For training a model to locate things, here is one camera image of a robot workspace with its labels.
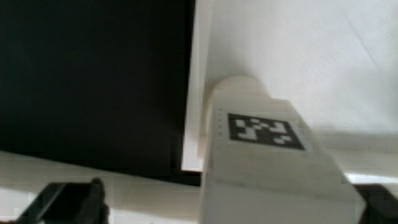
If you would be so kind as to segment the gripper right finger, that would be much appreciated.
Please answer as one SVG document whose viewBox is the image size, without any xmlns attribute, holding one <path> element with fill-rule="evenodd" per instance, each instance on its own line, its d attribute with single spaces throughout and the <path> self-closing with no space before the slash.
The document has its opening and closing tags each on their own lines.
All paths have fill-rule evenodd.
<svg viewBox="0 0 398 224">
<path fill-rule="evenodd" d="M 398 198 L 378 184 L 357 184 L 366 202 L 359 224 L 398 224 Z"/>
</svg>

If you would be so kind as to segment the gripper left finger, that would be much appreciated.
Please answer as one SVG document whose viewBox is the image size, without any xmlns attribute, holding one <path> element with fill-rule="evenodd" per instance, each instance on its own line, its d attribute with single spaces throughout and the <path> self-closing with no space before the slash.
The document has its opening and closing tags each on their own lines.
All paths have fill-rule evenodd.
<svg viewBox="0 0 398 224">
<path fill-rule="evenodd" d="M 89 182 L 51 182 L 20 215 L 14 224 L 110 224 L 105 185 Z"/>
</svg>

